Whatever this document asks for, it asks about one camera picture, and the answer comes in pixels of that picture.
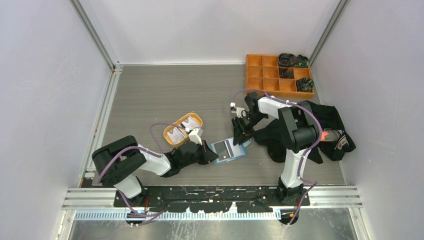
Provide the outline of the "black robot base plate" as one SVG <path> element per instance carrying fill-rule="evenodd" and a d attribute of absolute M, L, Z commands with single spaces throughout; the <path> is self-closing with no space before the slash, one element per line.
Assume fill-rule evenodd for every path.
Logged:
<path fill-rule="evenodd" d="M 309 204 L 308 197 L 302 193 L 284 198 L 276 186 L 147 186 L 140 195 L 128 200 L 117 193 L 113 203 L 114 207 L 207 214 L 226 213 L 232 206 L 237 213 L 270 213 L 277 207 Z"/>

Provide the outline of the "white striped card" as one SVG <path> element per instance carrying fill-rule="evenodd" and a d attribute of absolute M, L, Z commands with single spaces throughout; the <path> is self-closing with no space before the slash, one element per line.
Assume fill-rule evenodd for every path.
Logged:
<path fill-rule="evenodd" d="M 228 158 L 233 158 L 235 156 L 234 151 L 233 151 L 233 147 L 234 147 L 233 139 L 234 138 L 231 137 L 231 138 L 227 138 L 227 139 L 224 140 L 224 144 L 225 144 L 225 147 L 226 147 L 226 150 L 227 150 Z"/>

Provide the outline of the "orange oval plastic tray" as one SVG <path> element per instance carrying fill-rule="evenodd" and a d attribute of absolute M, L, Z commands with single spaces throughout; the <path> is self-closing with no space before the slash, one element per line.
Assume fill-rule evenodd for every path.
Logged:
<path fill-rule="evenodd" d="M 184 119 L 186 119 L 187 117 L 192 116 L 199 124 L 200 124 L 200 128 L 203 127 L 203 120 L 199 117 L 198 114 L 194 113 L 194 112 L 190 112 L 185 114 L 183 117 L 179 118 L 176 122 L 174 122 L 172 125 L 168 125 L 165 130 L 163 131 L 163 137 L 165 138 L 165 140 L 167 141 L 167 143 L 172 146 L 172 147 L 179 147 L 180 145 L 182 145 L 184 142 L 189 140 L 189 129 L 188 128 L 184 128 L 181 123 Z M 170 138 L 167 136 L 167 132 L 173 128 L 180 128 L 180 130 L 185 134 L 185 139 L 177 144 L 172 144 L 170 141 Z"/>

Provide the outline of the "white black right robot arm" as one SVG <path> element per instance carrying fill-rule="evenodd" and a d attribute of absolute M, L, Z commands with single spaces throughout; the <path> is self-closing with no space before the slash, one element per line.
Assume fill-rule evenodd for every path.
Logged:
<path fill-rule="evenodd" d="M 303 179 L 306 159 L 323 134 L 319 121 L 306 101 L 281 100 L 266 91 L 258 95 L 258 89 L 246 92 L 244 101 L 248 109 L 237 107 L 234 101 L 230 103 L 230 111 L 235 114 L 231 120 L 233 144 L 247 142 L 255 134 L 254 126 L 264 118 L 274 117 L 277 136 L 286 149 L 285 165 L 276 190 L 277 200 L 286 206 L 302 200 L 306 192 Z"/>

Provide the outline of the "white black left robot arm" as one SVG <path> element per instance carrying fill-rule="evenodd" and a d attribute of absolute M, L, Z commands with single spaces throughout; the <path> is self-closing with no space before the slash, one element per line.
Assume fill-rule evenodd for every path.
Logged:
<path fill-rule="evenodd" d="M 115 187 L 133 206 L 146 200 L 141 181 L 134 172 L 144 170 L 163 178 L 173 177 L 193 164 L 207 165 L 219 156 L 207 145 L 186 141 L 172 151 L 157 153 L 139 144 L 128 135 L 95 150 L 91 159 L 99 174 L 98 181 L 105 187 Z"/>

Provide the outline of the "blue leather card holder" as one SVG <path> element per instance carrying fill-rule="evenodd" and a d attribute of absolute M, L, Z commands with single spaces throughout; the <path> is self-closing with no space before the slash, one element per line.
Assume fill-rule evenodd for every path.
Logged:
<path fill-rule="evenodd" d="M 227 160 L 223 160 L 223 161 L 217 161 L 217 159 L 216 159 L 216 160 L 213 161 L 213 163 L 215 165 L 219 165 L 219 164 L 224 164 L 224 163 L 245 157 L 247 155 L 246 147 L 248 147 L 251 144 L 251 142 L 252 142 L 252 140 L 249 139 L 248 141 L 246 141 L 243 144 L 234 145 L 234 147 L 233 147 L 234 157 L 228 158 Z M 212 144 L 210 144 L 209 147 L 212 149 L 213 152 L 215 152 L 215 149 L 212 146 Z"/>

